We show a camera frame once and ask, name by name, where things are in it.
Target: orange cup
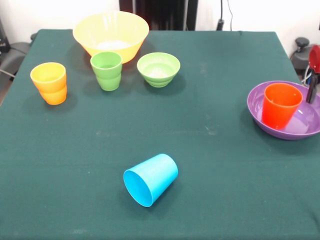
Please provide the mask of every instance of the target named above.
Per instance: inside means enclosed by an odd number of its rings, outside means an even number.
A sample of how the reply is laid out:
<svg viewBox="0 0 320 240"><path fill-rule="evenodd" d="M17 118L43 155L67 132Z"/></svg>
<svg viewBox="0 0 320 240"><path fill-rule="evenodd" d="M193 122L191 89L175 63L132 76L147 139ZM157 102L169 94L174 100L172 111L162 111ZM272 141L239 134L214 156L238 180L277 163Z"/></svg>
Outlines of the orange cup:
<svg viewBox="0 0 320 240"><path fill-rule="evenodd" d="M46 62L32 69L30 77L42 98L50 105L63 103L67 98L66 68L57 62Z"/></svg>
<svg viewBox="0 0 320 240"><path fill-rule="evenodd" d="M287 83L273 83L264 90L262 122L273 129L284 129L303 100L302 93Z"/></svg>

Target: cup rim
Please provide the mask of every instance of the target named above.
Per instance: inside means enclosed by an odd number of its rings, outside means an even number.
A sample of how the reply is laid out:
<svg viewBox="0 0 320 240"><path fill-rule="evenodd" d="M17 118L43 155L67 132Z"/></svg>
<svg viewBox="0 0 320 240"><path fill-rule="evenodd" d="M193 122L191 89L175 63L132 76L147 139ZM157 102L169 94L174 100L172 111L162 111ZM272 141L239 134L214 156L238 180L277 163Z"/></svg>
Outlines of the cup rim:
<svg viewBox="0 0 320 240"><path fill-rule="evenodd" d="M138 201L138 200L133 196L132 192L129 191L129 189L128 189L128 187L127 187L127 181L126 181L126 178L125 178L126 173L133 173L136 177L140 178L140 179L143 181L143 183L144 183L145 186L147 187L148 193L149 193L149 195L150 195L150 197L151 197L151 202L150 202L150 204L142 204L140 201ZM150 190L150 187L149 187L148 184L146 183L146 181L145 181L138 173L136 173L135 171L133 171L133 170L131 170L131 169L125 170L124 173L123 173L123 181L124 181L124 185L125 185L125 188L127 189L128 193L131 195L131 197L132 197L138 204L140 204L140 205L143 206L143 207L147 207L147 208L152 206L152 204L154 203L154 196L153 196L153 194L152 194L152 192L151 192L151 190Z"/></svg>
<svg viewBox="0 0 320 240"><path fill-rule="evenodd" d="M168 76L166 76L166 77L163 77L163 76L153 76L153 77L152 77L153 79L165 79L165 78L170 78L170 77L172 77L172 76L175 76L175 75L179 72L179 70L180 70L180 68L181 68L181 63L180 63L179 59L178 59L176 56L174 56L174 55L172 55L172 54L170 54L170 53L167 53L167 52L157 51L157 52L151 52L151 53L148 53L148 54L143 55L142 57L140 57L140 59L139 59L138 62L136 63L136 68L138 69L138 71L139 71L142 75L149 77L149 75L148 75L148 74L145 74L145 73L142 71L142 69L139 67L142 59L143 59L144 57L146 57L146 56L156 55L156 54L167 55L167 56L172 57L174 60L177 61L177 63L178 63L178 68L177 68L177 70L175 71L175 73L173 73L173 74L171 74L171 75L168 75Z"/></svg>
<svg viewBox="0 0 320 240"><path fill-rule="evenodd" d="M115 66L113 66L113 67L108 67L108 68L98 67L98 66L96 66L96 65L94 65L94 64L92 63L92 59L93 59L95 56L97 56L97 55L99 55L99 54L106 54L106 53L112 53L112 54L118 55L118 56L120 57L120 62L119 62L117 65L115 65ZM95 53L95 54L90 58L90 64L91 64L91 66L94 67L94 68L96 68L96 69L99 69L99 70L112 70L112 69L115 69L115 68L119 67L120 65L122 65L122 64L123 64L123 61L124 61L124 60L123 60L122 56L121 56L119 53L115 52L115 51L100 51L100 52Z"/></svg>
<svg viewBox="0 0 320 240"><path fill-rule="evenodd" d="M281 105L281 104L272 102L272 101L268 98L268 96L267 96L267 94L266 94L266 91L267 91L267 89L268 89L269 87L272 87L272 86L274 86L274 85L285 85L285 86L287 86L287 87L290 87L290 88L293 88L293 89L297 90L298 93L299 93L299 95L300 95L300 97L301 97L299 103L288 106L288 105ZM295 107L299 106L299 105L302 103L302 101L304 100L304 96L303 96L302 92L301 92L298 88L296 88L295 86L292 86L292 85L290 85L290 84L288 84L288 83L285 83L285 82L275 82L275 83L272 83L272 84L266 86L266 88L264 89L264 97L268 100L269 103L272 103L273 105L275 105L275 106L277 106L277 107L281 107L281 108L295 108Z"/></svg>
<svg viewBox="0 0 320 240"><path fill-rule="evenodd" d="M38 81L38 80L33 79L33 77L32 77L33 71L35 71L39 67L42 67L43 65L49 65L49 64L50 65L54 64L54 65L62 66L63 67L63 74L61 76L57 77L56 79L51 80L51 81L45 81L44 82L44 81ZM50 83L56 82L57 80L60 80L64 75L66 75L66 73L67 73L67 71L66 71L66 67L64 65L62 65L59 62L49 61L49 62L44 62L44 63L38 64L37 66L35 66L30 72L30 78L32 79L33 82L38 83L38 84L50 84Z"/></svg>

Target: plastic bowl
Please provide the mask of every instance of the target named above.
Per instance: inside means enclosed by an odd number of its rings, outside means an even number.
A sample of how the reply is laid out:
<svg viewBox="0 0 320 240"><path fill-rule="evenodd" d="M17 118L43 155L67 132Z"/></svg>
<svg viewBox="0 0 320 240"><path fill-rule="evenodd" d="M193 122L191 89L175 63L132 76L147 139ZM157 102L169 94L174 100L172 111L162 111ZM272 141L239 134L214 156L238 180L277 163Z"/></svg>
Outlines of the plastic bowl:
<svg viewBox="0 0 320 240"><path fill-rule="evenodd" d="M171 54L153 52L142 56L136 66L147 83L155 88L162 88L177 75L180 62Z"/></svg>
<svg viewBox="0 0 320 240"><path fill-rule="evenodd" d="M108 11L81 20L73 29L74 39L91 55L111 51L127 63L137 54L149 33L148 23L125 11Z"/></svg>

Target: red object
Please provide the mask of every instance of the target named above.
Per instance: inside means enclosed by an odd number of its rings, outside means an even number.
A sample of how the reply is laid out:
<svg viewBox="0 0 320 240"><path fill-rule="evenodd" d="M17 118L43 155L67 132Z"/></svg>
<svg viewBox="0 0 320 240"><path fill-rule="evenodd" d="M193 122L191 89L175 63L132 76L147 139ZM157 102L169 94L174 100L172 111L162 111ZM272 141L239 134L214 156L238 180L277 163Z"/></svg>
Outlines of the red object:
<svg viewBox="0 0 320 240"><path fill-rule="evenodd" d="M314 45L309 54L309 66L316 74L320 74L320 45Z"/></svg>
<svg viewBox="0 0 320 240"><path fill-rule="evenodd" d="M303 100L296 87L273 83L264 90L262 122L273 129L284 129Z"/></svg>

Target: purple bowl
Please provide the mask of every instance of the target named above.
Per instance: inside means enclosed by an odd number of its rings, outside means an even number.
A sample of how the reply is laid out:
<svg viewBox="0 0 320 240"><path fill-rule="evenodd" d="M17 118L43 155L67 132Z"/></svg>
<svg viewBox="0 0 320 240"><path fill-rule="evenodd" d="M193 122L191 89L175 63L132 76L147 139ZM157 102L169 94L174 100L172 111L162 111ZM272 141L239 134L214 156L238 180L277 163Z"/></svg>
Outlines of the purple bowl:
<svg viewBox="0 0 320 240"><path fill-rule="evenodd" d="M262 121L262 108L264 92L267 86L274 83L286 83L299 89L303 95L303 101L294 113L288 125L281 130L273 129ZM258 124L266 133L285 140L304 139L320 132L320 96L317 95L312 104L306 102L308 88L289 81L267 81L254 87L248 95L247 105L249 111Z"/></svg>

